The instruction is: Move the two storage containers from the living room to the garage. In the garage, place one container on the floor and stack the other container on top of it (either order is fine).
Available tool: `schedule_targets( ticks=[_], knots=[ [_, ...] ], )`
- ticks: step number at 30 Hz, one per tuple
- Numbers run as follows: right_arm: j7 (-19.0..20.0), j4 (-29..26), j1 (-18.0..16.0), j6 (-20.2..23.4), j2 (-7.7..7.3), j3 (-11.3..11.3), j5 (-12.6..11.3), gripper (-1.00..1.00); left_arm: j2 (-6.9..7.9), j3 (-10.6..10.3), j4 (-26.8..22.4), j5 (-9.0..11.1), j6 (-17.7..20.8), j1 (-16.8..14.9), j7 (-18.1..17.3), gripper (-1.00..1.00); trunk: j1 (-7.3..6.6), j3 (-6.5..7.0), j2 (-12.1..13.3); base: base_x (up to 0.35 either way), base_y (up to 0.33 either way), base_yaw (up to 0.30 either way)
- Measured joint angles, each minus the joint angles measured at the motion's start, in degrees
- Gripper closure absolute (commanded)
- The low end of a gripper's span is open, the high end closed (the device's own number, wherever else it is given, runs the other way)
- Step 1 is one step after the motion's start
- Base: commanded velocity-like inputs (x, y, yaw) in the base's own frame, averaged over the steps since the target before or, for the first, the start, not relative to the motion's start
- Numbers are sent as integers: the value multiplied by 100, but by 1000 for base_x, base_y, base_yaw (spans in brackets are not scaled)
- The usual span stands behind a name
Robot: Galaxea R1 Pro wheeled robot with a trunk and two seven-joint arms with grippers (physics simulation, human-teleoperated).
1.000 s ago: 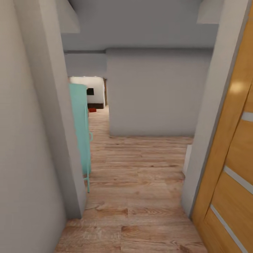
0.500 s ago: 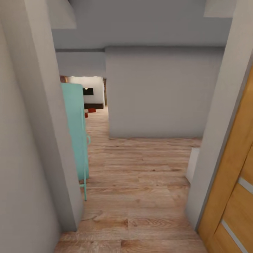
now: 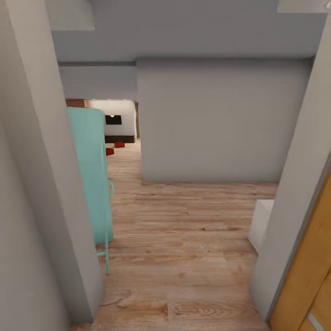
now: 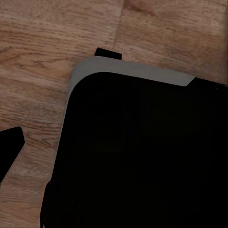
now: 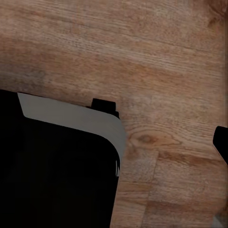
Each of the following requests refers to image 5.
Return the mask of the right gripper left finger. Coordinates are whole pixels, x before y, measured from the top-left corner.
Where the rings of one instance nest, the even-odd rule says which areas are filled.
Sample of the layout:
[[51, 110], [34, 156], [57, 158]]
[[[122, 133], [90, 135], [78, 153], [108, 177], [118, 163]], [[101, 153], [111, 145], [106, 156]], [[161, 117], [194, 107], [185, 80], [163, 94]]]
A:
[[20, 126], [0, 132], [0, 183], [25, 144]]

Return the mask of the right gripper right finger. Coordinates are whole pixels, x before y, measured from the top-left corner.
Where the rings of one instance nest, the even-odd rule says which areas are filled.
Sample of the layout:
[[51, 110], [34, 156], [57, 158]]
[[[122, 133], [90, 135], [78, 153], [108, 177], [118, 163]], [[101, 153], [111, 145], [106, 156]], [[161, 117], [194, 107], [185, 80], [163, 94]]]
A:
[[228, 165], [228, 128], [222, 126], [216, 128], [213, 144]]

